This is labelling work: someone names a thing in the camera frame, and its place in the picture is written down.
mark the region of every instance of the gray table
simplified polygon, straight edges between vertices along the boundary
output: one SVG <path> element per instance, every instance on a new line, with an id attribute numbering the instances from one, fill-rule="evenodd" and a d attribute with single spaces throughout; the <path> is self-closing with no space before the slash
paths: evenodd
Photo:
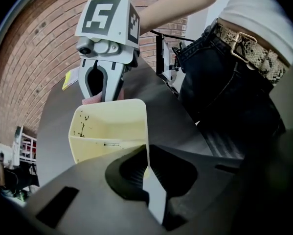
<path id="1" fill-rule="evenodd" d="M 139 59 L 138 68 L 124 76 L 125 98 L 139 98 L 147 108 L 150 144 L 212 155 L 205 139 L 169 88 L 148 64 Z M 68 131 L 74 111 L 83 99 L 78 83 L 65 91 L 61 81 L 46 101 L 37 138 L 37 170 L 43 186 L 74 165 Z"/>

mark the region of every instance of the snakeskin belt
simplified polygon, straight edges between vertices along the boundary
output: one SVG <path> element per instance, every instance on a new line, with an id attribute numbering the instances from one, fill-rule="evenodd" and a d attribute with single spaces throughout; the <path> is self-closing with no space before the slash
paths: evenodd
<path id="1" fill-rule="evenodd" d="M 279 82 L 289 67 L 272 50 L 266 50 L 257 43 L 256 38 L 243 32 L 235 32 L 217 24 L 214 34 L 231 46 L 231 54 L 245 63 L 254 65 L 258 72 L 274 86 Z"/>

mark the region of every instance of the plastic bin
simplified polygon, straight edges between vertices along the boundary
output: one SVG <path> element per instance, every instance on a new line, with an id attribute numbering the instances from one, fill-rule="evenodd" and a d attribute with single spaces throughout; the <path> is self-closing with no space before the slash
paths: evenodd
<path id="1" fill-rule="evenodd" d="M 148 144 L 146 105 L 128 99 L 82 105 L 75 111 L 69 130 L 74 161 Z"/>

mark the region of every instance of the belt buckle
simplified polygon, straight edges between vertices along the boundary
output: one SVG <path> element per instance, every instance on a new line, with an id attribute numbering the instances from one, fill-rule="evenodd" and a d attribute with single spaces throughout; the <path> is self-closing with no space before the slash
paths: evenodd
<path id="1" fill-rule="evenodd" d="M 253 36 L 250 36 L 250 35 L 248 35 L 248 34 L 245 34 L 245 33 L 241 32 L 241 31 L 239 31 L 239 32 L 236 34 L 235 38 L 232 38 L 233 43 L 232 43 L 232 45 L 231 45 L 231 51 L 230 51 L 230 53 L 231 53 L 231 55 L 233 55 L 233 56 L 235 56 L 235 57 L 241 59 L 241 60 L 244 61 L 245 63 L 248 63 L 248 62 L 249 62 L 248 60 L 246 60 L 245 58 L 243 58 L 243 57 L 241 57 L 240 55 L 238 55 L 238 54 L 235 53 L 235 47 L 236 47 L 236 44 L 238 43 L 239 38 L 240 38 L 241 36 L 244 36 L 244 37 L 250 38 L 251 40 L 257 42 L 257 39 L 254 38 Z"/>

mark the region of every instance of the white shirt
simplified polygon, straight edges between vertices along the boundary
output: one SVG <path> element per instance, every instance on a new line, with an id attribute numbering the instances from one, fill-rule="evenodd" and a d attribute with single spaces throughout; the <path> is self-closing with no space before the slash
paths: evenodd
<path id="1" fill-rule="evenodd" d="M 293 24 L 276 0 L 230 0 L 219 17 L 256 33 L 293 64 Z"/>

